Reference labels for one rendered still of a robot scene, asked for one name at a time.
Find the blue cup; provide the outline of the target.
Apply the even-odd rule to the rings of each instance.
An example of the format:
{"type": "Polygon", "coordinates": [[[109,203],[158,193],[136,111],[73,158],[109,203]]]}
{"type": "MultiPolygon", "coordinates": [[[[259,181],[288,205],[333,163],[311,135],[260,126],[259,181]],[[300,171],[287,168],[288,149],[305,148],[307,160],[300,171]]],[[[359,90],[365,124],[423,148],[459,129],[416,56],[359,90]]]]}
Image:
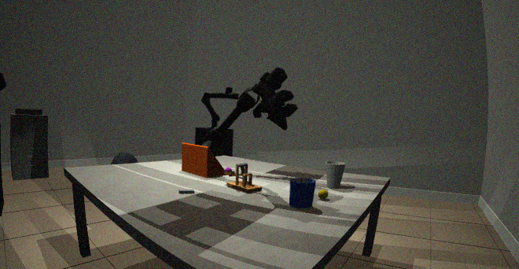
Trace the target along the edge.
{"type": "Polygon", "coordinates": [[[309,178],[290,179],[289,207],[294,210],[310,210],[315,193],[315,180],[309,178]]]}

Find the yellow ball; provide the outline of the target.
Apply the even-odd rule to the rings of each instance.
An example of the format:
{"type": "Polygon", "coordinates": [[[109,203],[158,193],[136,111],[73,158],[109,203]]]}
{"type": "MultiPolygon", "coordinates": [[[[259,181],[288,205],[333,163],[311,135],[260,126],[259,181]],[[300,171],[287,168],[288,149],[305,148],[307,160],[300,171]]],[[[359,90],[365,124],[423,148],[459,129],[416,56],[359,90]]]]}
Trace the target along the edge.
{"type": "Polygon", "coordinates": [[[320,197],[320,199],[323,199],[323,200],[325,200],[327,198],[328,194],[329,193],[326,190],[321,190],[318,192],[318,196],[320,197]]]}

